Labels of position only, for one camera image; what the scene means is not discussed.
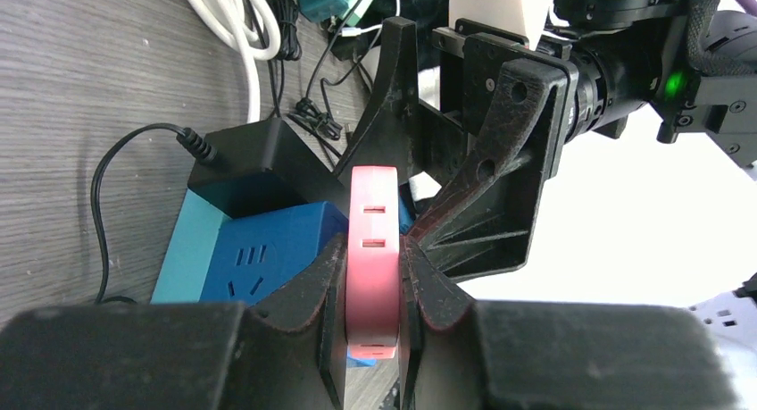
green light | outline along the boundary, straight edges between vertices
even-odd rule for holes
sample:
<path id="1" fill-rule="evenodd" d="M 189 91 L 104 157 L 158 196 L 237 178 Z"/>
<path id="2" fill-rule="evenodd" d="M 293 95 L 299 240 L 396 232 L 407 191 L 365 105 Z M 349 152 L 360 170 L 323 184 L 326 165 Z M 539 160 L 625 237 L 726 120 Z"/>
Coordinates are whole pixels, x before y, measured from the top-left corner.
<path id="1" fill-rule="evenodd" d="M 684 72 L 678 71 L 668 78 L 665 84 L 665 96 L 668 99 L 677 97 L 683 90 L 686 83 L 684 82 Z"/>

pink rectangular object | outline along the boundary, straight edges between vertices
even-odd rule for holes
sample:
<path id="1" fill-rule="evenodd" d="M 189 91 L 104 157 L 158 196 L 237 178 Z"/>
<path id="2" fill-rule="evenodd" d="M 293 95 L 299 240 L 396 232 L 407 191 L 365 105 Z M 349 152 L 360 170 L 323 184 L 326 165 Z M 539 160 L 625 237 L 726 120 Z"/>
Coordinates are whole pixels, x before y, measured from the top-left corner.
<path id="1" fill-rule="evenodd" d="M 347 343 L 353 357 L 395 356 L 400 282 L 397 170 L 355 167 L 345 289 Z"/>

bolt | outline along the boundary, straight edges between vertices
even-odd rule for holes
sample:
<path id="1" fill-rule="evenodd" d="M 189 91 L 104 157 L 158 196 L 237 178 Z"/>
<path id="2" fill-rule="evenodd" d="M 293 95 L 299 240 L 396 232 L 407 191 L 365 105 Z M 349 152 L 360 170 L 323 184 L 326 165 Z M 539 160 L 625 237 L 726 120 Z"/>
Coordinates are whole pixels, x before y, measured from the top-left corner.
<path id="1" fill-rule="evenodd" d="M 693 121 L 693 120 L 692 120 L 692 118 L 690 116 L 688 116 L 688 115 L 681 115 L 676 120 L 676 123 L 680 127 L 685 127 L 685 126 L 691 125 L 691 121 Z"/>
<path id="2" fill-rule="evenodd" d="M 746 102 L 743 100 L 739 100 L 738 102 L 734 102 L 728 110 L 732 113 L 741 113 L 746 109 Z"/>

